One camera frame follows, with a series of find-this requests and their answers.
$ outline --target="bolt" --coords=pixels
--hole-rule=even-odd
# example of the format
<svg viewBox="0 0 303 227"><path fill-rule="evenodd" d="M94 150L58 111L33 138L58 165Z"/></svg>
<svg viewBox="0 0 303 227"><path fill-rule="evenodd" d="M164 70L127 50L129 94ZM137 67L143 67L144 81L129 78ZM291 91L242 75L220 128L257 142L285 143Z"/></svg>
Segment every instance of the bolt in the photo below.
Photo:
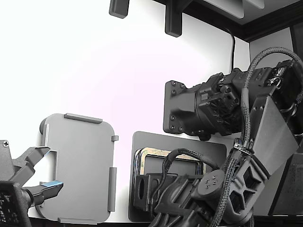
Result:
<svg viewBox="0 0 303 227"><path fill-rule="evenodd" d="M233 100L233 104L237 104L239 102L239 99L238 98L235 98L235 100Z"/></svg>
<svg viewBox="0 0 303 227"><path fill-rule="evenodd" d="M3 142L3 146L4 146L5 148L8 148L8 147L9 147L9 142L8 142L7 140L5 140L5 141Z"/></svg>
<svg viewBox="0 0 303 227"><path fill-rule="evenodd" d="M230 93L232 91L232 89L229 87L226 89L225 93Z"/></svg>

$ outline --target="dark gray mounting plate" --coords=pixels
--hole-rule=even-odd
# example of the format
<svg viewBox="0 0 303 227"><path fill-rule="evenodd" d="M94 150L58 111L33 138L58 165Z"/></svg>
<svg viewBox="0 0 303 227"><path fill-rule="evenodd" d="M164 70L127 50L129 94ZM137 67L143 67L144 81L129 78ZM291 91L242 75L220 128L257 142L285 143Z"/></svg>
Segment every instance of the dark gray mounting plate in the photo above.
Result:
<svg viewBox="0 0 303 227"><path fill-rule="evenodd" d="M56 152L55 180L64 187L36 206L46 219L71 224L102 223L115 211L116 168L110 124L97 118L53 114L40 126L42 144Z"/></svg>
<svg viewBox="0 0 303 227"><path fill-rule="evenodd" d="M134 201L134 187L133 187L133 176L134 176L134 156L136 152L143 148L156 148L161 150L172 151L177 148L186 148L194 150L203 155L208 156L210 159L216 161L221 166L226 160L226 146L223 144L204 142L199 140L184 139L175 136L165 136L149 132L138 131L133 136L133 150L132 150L132 165L131 165L131 181L130 181L130 192L129 192L129 207L128 207L128 218L131 222L149 222L149 213L137 209L133 206ZM148 172L159 173L159 169L149 165ZM183 174L192 174L193 169L189 168L187 172Z"/></svg>

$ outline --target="robotic arm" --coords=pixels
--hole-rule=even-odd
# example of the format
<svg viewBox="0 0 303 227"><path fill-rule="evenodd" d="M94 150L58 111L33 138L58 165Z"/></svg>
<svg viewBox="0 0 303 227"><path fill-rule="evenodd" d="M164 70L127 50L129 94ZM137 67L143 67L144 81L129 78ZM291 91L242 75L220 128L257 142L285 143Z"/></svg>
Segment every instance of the robotic arm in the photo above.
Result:
<svg viewBox="0 0 303 227"><path fill-rule="evenodd" d="M12 159L8 141L0 140L0 227L31 227L28 209L57 196L62 189L63 183L59 181L22 187L49 151L48 147L33 147Z"/></svg>
<svg viewBox="0 0 303 227"><path fill-rule="evenodd" d="M293 61L275 68L256 69L258 62L274 53L285 53ZM146 205L150 227L253 226L253 205L267 180L302 142L303 62L284 48L260 53L247 72L213 75L206 83L186 88L170 81L165 86L163 129L209 140L241 132L225 164L219 169L205 157L185 149L172 151L163 161L162 174L150 174L157 186L148 184ZM168 175L173 159L187 154L212 167L205 175Z"/></svg>

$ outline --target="gray panel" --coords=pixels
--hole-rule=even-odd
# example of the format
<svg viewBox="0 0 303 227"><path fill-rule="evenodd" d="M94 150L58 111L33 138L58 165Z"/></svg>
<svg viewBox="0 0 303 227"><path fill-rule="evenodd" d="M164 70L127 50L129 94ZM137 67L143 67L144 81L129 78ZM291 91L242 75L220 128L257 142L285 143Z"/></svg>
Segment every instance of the gray panel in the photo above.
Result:
<svg viewBox="0 0 303 227"><path fill-rule="evenodd" d="M161 150L172 151L177 148L186 148L194 150L203 155L208 156L210 159L216 161L221 166L226 159L226 146L223 144L204 142L198 140L189 140L175 136L165 136L153 134L143 131L138 131L133 137L133 150L132 150L132 165L131 165L131 181L130 181L130 196L129 196L129 210L128 217L132 222L147 222L149 221L149 213L143 212L133 206L133 171L134 171L134 155L136 151L143 148L156 148ZM158 169L150 169L153 172L159 172Z"/></svg>
<svg viewBox="0 0 303 227"><path fill-rule="evenodd" d="M74 114L53 114L40 128L42 143L56 151L55 180L63 182L64 187L57 197L37 206L37 211L62 223L107 220L109 210L115 210L113 128L101 119Z"/></svg>
<svg viewBox="0 0 303 227"><path fill-rule="evenodd" d="M276 195L276 191L278 189L285 165L286 162L267 181L264 190L254 205L255 216L268 215L269 209Z"/></svg>
<svg viewBox="0 0 303 227"><path fill-rule="evenodd" d="M269 47L280 46L293 51L292 37L290 29L286 28L276 33L267 35L258 40L250 42L250 61L252 61L261 51ZM291 59L287 55L274 53L265 57L258 65L257 69L264 67L275 67L280 61Z"/></svg>
<svg viewBox="0 0 303 227"><path fill-rule="evenodd" d="M252 122L256 122L257 117L262 114L258 132L256 133L255 125L251 127L251 137L255 138L252 149L269 175L272 175L299 146L271 97L266 98L265 107L262 108L263 99L263 97L256 99L254 107L257 109L250 113Z"/></svg>

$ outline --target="black wall hook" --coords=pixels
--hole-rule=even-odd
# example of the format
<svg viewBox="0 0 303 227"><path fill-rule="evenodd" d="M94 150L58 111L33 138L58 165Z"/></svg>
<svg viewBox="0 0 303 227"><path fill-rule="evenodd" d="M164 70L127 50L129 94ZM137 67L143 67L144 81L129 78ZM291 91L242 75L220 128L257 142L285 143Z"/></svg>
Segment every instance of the black wall hook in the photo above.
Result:
<svg viewBox="0 0 303 227"><path fill-rule="evenodd" d="M182 35L182 13L193 0L166 0L165 33L174 37ZM129 0L111 0L109 14L125 18L128 14Z"/></svg>
<svg viewBox="0 0 303 227"><path fill-rule="evenodd" d="M111 0L109 6L109 14L118 17L125 18L128 14L129 0Z"/></svg>
<svg viewBox="0 0 303 227"><path fill-rule="evenodd" d="M182 13L193 0L167 0L165 33L174 37L182 35Z"/></svg>

